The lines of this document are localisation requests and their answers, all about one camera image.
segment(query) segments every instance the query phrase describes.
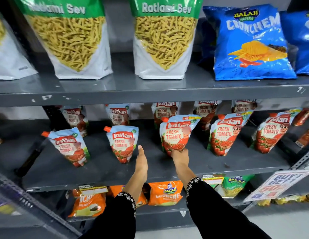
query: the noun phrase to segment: floor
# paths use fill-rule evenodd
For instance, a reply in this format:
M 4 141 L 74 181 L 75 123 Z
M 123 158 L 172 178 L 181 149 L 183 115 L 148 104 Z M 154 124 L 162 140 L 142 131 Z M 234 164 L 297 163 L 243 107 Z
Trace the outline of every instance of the floor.
M 251 215 L 248 218 L 264 230 L 272 239 L 309 238 L 309 209 L 306 211 L 292 211 L 278 214 Z M 138 232 L 135 238 L 199 239 L 201 236 L 198 229 L 192 227 Z

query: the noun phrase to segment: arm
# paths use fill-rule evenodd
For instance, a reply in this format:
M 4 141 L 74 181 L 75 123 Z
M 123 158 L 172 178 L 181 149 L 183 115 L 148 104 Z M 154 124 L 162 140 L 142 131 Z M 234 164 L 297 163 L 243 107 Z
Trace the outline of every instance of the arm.
M 258 235 L 258 238 L 270 239 L 258 226 L 248 220 L 239 210 L 233 208 L 226 202 L 210 185 L 205 183 L 188 167 L 188 150 L 184 149 L 172 152 L 176 172 L 187 191 L 187 206 L 193 222 L 198 227 L 202 238 L 210 238 L 211 230 L 219 228 L 220 222 L 232 221 L 234 225 L 239 221 L 241 238 L 250 238 L 251 235 Z
M 139 145 L 139 155 L 132 177 L 111 204 L 107 204 L 104 212 L 96 217 L 93 226 L 80 239 L 92 239 L 105 228 L 115 234 L 122 233 L 124 238 L 133 239 L 136 234 L 136 202 L 141 194 L 142 186 L 147 180 L 148 163 L 143 148 Z

